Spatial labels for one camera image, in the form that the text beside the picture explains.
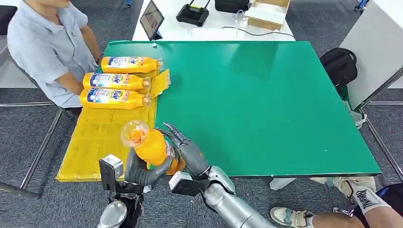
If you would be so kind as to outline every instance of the shirt sleeve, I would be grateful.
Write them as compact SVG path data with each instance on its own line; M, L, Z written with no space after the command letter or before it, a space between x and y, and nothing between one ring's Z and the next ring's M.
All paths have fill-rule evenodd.
M68 69L63 65L55 51L45 45L18 45L24 49L10 48L10 54L16 63L36 81L51 83L67 74Z
M70 3L70 6L67 8L71 14L73 14L74 20L76 20L76 23L78 24L79 28L82 28L87 25L88 23L88 17L81 11L79 11L72 3Z

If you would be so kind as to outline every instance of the tide bottle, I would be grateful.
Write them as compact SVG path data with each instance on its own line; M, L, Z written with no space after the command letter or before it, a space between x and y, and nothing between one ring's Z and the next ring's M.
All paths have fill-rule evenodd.
M153 166L161 165L168 155L175 156L175 150L164 139L163 134L156 129L149 129L140 120L126 123L121 132L121 139L124 145L134 148L139 158ZM178 158L175 157L167 174L174 175L178 169Z
M101 69L104 73L150 73L160 65L158 60L149 57L104 57Z
M84 108L135 109L149 106L152 102L149 94L139 94L131 90L85 88L80 94Z
M128 74L88 73L84 76L84 88L100 87L124 90L149 90L151 81L149 77L137 77Z

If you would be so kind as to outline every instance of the orange bottle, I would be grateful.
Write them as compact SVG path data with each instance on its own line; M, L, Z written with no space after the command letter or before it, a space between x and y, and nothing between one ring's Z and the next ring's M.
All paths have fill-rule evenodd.
M164 139L161 132L149 129L140 120L126 123L121 132L121 139L124 145L134 148L139 158L153 166L161 165L168 155L175 155L175 150ZM178 159L175 158L167 174L174 175L178 169Z
M84 88L99 87L109 89L141 90L150 89L149 77L128 74L88 73L84 76Z
M131 90L85 88L80 94L80 102L88 108L135 109L148 106L152 99L149 94Z
M104 57L101 69L104 73L133 74L150 73L161 63L149 57Z

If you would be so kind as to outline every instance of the black backpack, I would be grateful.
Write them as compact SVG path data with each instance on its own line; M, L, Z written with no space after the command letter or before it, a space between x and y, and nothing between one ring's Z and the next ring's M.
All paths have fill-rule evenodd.
M338 92L357 77L357 57L350 50L334 48L326 52L320 62Z

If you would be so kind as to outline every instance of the foot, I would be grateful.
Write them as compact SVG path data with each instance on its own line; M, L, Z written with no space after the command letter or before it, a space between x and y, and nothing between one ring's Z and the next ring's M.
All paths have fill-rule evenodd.
M294 228L306 228L307 221L305 218L312 217L314 214L311 212L294 211L289 208L274 207L270 210L271 218L283 226L290 226Z
M348 184L347 181L351 181L357 186L369 187L370 189L372 189L372 191L376 192L375 180L373 177L334 177L334 178L314 177L310 179L321 184L335 186L347 198L350 198L351 195L353 194L353 190L351 189L351 186Z

